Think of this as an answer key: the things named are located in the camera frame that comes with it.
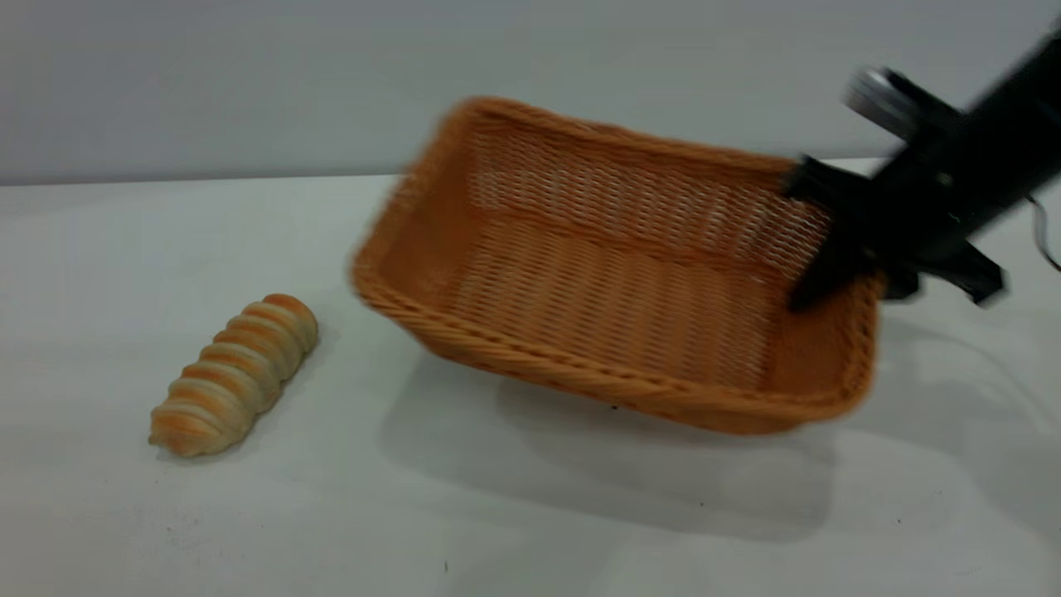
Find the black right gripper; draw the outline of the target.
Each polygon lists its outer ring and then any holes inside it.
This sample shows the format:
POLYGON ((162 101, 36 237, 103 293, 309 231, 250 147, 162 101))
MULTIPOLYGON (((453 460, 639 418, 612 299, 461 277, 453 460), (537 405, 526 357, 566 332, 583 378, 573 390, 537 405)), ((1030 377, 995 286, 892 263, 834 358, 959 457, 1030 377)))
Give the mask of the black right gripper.
POLYGON ((986 306, 1005 291, 1005 271, 970 242, 991 220, 996 128, 925 125, 871 175, 803 156, 786 174, 786 197, 827 216, 825 239, 792 288, 803 313, 887 265, 887 301, 909 302, 921 276, 942 279, 986 306))

